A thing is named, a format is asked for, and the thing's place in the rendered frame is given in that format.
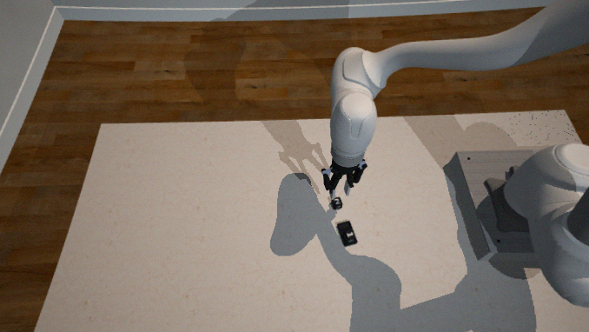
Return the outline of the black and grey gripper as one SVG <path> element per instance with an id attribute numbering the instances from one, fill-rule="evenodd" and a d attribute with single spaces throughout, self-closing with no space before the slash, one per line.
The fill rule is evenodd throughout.
<path id="1" fill-rule="evenodd" d="M 336 191 L 335 188 L 343 175 L 347 175 L 347 179 L 346 179 L 345 186 L 344 186 L 344 191 L 346 193 L 346 196 L 349 196 L 350 190 L 354 186 L 353 183 L 358 183 L 360 181 L 362 173 L 366 167 L 367 167 L 367 164 L 366 164 L 365 159 L 363 159 L 360 164 L 358 164 L 354 167 L 346 168 L 346 167 L 342 167 L 342 166 L 338 165 L 337 163 L 335 163 L 332 158 L 332 164 L 330 165 L 330 168 L 329 169 L 321 169 L 321 173 L 323 174 L 323 176 L 325 176 L 325 178 L 323 177 L 324 185 L 325 185 L 326 190 L 329 190 L 329 195 L 331 196 L 331 199 L 334 200 L 334 195 L 335 195 L 335 191 Z M 331 172 L 333 173 L 333 175 L 330 180 L 329 177 L 330 177 Z M 353 174 L 353 172 L 354 172 L 354 174 Z M 349 180 L 348 180 L 348 178 L 349 178 Z"/>

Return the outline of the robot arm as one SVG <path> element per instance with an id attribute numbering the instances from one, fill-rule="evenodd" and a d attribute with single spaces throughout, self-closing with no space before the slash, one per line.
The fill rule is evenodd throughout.
<path id="1" fill-rule="evenodd" d="M 377 122 L 373 100 L 397 70 L 499 70 L 586 43 L 589 0 L 555 0 L 525 22 L 487 37 L 402 43 L 376 53 L 345 49 L 331 76 L 334 162 L 346 168 L 361 163 Z M 509 180 L 485 181 L 497 229 L 530 231 L 551 287 L 571 304 L 589 308 L 589 146 L 556 144 L 509 171 Z"/>

